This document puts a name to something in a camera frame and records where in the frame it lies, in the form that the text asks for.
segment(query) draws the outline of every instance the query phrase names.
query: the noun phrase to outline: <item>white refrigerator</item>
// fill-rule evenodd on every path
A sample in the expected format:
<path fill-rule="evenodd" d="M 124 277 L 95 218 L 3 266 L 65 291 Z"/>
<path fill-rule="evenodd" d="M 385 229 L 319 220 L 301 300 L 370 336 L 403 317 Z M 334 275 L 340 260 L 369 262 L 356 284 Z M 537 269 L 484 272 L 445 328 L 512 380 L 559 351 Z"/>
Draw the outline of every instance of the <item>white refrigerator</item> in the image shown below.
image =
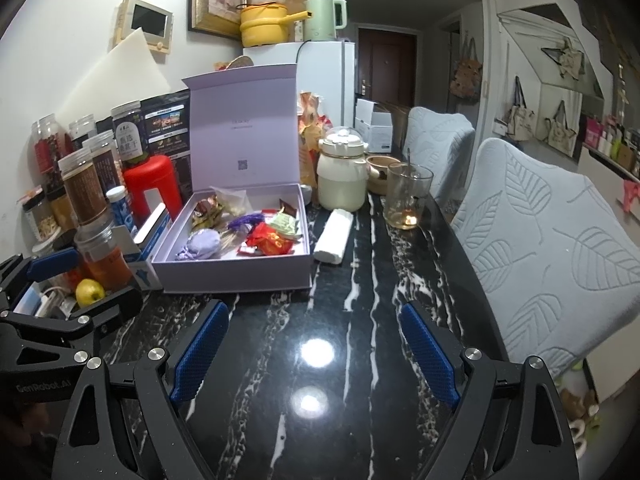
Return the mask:
<path fill-rule="evenodd" d="M 244 54 L 256 65 L 295 63 L 297 87 L 322 98 L 321 112 L 334 126 L 353 127 L 355 44 L 346 41 L 309 41 L 252 46 Z"/>

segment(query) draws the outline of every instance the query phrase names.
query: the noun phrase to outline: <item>brown bowl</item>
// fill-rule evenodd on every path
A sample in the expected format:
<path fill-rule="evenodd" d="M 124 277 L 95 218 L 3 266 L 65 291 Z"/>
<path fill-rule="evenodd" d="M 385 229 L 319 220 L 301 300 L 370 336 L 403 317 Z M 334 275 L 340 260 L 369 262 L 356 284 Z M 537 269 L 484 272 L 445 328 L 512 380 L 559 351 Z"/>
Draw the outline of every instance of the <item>brown bowl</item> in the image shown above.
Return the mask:
<path fill-rule="evenodd" d="M 380 176 L 378 176 L 377 178 L 374 178 L 372 174 L 369 174 L 369 179 L 367 180 L 367 189 L 376 195 L 386 195 L 386 176 L 388 173 L 387 168 L 389 167 L 389 165 L 400 161 L 396 158 L 393 158 L 392 156 L 372 155 L 370 157 L 367 157 L 367 162 L 374 170 L 378 170 L 380 172 Z"/>

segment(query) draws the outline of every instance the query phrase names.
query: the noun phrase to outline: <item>glass mug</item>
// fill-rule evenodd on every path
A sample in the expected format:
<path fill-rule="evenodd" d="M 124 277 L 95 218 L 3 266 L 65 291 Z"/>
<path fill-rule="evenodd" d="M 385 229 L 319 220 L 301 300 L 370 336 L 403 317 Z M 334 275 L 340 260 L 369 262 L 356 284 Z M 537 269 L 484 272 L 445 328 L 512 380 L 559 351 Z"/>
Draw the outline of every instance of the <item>glass mug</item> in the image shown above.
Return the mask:
<path fill-rule="evenodd" d="M 433 172 L 404 162 L 391 164 L 387 172 L 386 202 L 383 215 L 391 227 L 413 229 L 422 219 Z"/>

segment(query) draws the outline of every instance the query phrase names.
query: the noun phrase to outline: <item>black marble table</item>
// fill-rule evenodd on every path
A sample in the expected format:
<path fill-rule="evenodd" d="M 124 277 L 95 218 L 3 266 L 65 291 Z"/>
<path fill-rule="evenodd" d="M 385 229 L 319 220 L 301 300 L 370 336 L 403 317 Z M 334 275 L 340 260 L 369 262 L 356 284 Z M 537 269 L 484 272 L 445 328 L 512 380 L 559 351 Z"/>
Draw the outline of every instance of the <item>black marble table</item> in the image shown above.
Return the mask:
<path fill-rule="evenodd" d="M 309 211 L 313 240 L 327 217 Z M 229 330 L 181 409 L 218 480 L 411 479 L 449 412 L 403 343 L 399 308 L 419 300 L 466 346 L 504 359 L 481 285 L 435 203 L 420 228 L 402 232 L 385 224 L 375 196 L 356 215 L 342 264 L 315 264 L 313 273 L 309 291 L 152 293 L 105 358 L 167 346 L 218 297 Z M 131 413 L 144 446 L 144 422 Z"/>

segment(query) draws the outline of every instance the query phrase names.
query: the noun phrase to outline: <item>red candy wrapper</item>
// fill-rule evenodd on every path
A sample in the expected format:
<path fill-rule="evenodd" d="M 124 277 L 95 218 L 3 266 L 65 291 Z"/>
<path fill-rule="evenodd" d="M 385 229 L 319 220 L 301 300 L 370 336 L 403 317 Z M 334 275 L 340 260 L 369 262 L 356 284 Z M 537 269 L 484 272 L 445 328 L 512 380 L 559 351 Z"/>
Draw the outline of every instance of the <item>red candy wrapper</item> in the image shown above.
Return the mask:
<path fill-rule="evenodd" d="M 288 254 L 293 247 L 293 240 L 287 240 L 264 222 L 259 223 L 249 234 L 245 242 L 249 247 L 257 247 L 267 256 Z"/>

